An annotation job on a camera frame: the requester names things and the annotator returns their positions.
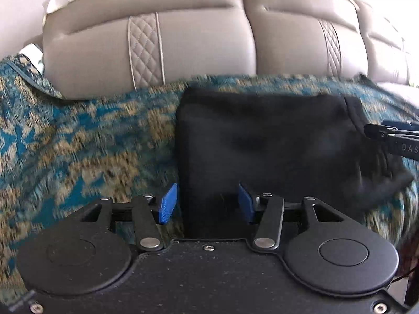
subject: screw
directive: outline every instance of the screw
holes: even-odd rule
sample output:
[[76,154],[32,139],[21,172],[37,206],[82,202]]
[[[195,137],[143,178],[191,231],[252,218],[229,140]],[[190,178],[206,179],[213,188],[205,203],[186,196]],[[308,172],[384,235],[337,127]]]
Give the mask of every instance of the screw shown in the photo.
[[160,240],[155,237],[146,237],[140,241],[140,245],[144,248],[157,248],[160,245]]
[[275,245],[275,241],[268,237],[259,237],[253,241],[255,246],[259,248],[272,248]]
[[215,247],[213,245],[204,245],[203,249],[205,251],[214,251]]
[[42,314],[43,313],[43,307],[40,304],[34,303],[30,305],[29,309],[33,314]]
[[387,305],[383,303],[376,304],[374,306],[374,313],[384,314],[387,311]]

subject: folded black garment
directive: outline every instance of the folded black garment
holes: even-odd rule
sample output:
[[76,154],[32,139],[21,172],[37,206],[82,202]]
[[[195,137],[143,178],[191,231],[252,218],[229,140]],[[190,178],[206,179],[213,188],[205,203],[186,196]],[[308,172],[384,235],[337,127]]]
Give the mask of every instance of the folded black garment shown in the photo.
[[366,122],[356,97],[188,89],[175,132],[187,236],[244,234],[239,182],[286,202],[315,196],[354,219],[391,199],[413,176],[364,135]]

